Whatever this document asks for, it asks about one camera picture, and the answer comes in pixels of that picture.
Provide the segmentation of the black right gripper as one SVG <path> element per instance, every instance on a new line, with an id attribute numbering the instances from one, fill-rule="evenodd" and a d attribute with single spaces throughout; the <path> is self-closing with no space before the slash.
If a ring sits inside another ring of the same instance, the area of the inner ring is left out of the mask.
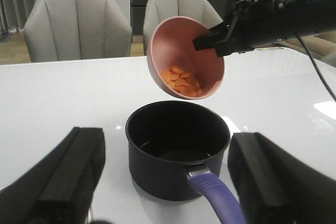
<path id="1" fill-rule="evenodd" d="M 222 57 L 293 39 L 280 3 L 281 0 L 237 2 L 225 21 L 209 29 L 214 34 L 192 40 L 195 50 L 215 49 Z"/>

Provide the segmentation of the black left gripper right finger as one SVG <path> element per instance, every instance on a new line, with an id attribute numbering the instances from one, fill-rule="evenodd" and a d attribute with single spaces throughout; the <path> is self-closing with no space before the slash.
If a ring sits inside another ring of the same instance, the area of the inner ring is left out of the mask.
<path id="1" fill-rule="evenodd" d="M 247 223 L 335 223 L 335 180 L 260 133 L 233 134 L 228 170 Z"/>

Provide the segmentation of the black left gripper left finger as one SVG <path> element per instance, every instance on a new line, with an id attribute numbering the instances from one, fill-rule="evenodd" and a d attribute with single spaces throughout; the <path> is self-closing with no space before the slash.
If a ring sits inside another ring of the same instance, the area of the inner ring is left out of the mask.
<path id="1" fill-rule="evenodd" d="M 1 189 L 1 223 L 90 223 L 105 160 L 103 130 L 74 127 L 35 166 Z"/>

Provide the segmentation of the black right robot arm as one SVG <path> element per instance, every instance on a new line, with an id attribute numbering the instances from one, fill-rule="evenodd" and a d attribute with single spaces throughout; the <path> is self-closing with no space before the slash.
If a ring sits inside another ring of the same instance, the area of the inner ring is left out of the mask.
<path id="1" fill-rule="evenodd" d="M 223 57 L 334 29 L 335 0 L 240 0 L 222 23 L 193 44 Z"/>

